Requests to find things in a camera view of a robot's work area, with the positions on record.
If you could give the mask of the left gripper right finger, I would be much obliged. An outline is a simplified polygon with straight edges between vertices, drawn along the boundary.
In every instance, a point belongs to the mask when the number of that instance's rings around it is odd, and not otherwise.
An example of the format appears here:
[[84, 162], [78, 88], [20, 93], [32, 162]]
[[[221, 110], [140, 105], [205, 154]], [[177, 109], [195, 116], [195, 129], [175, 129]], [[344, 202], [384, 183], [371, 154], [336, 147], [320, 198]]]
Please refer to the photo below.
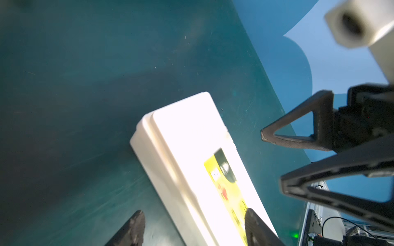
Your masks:
[[245, 214], [245, 232], [248, 246], [285, 246], [252, 208]]

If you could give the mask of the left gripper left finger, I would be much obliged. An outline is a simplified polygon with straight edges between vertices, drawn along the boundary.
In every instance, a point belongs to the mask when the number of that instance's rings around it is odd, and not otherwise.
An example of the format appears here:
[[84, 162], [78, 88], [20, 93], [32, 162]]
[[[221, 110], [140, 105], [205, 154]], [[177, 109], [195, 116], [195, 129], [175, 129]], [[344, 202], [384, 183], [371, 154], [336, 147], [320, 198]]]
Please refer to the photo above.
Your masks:
[[105, 246], [141, 246], [144, 242], [146, 218], [142, 210], [137, 210]]

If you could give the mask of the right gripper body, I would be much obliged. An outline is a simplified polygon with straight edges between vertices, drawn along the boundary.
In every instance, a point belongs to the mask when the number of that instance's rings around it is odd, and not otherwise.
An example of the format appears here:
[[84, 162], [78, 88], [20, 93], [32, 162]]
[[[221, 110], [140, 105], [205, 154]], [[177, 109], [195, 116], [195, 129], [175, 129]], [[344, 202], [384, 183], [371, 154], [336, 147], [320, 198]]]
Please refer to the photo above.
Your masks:
[[349, 88], [347, 104], [334, 113], [333, 150], [341, 153], [367, 143], [377, 156], [368, 161], [366, 177], [394, 175], [394, 87], [363, 84]]

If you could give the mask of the dispenser lid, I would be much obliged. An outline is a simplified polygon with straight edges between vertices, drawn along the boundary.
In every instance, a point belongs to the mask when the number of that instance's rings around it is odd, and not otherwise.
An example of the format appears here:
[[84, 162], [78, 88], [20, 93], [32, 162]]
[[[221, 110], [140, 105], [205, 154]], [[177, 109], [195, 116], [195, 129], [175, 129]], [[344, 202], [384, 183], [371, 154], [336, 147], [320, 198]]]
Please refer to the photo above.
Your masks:
[[275, 228], [208, 92], [142, 117], [130, 145], [188, 246], [245, 246], [245, 213]]

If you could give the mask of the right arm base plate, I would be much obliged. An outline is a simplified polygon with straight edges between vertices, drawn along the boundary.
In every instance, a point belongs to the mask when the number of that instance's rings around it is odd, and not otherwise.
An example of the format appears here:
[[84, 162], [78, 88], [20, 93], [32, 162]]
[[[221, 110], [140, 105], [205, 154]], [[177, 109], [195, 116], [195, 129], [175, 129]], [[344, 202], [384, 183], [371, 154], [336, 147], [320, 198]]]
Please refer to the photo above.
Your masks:
[[305, 223], [300, 233], [300, 246], [313, 246], [314, 238], [321, 236], [322, 225], [321, 219], [316, 215], [315, 211], [309, 209], [306, 213]]

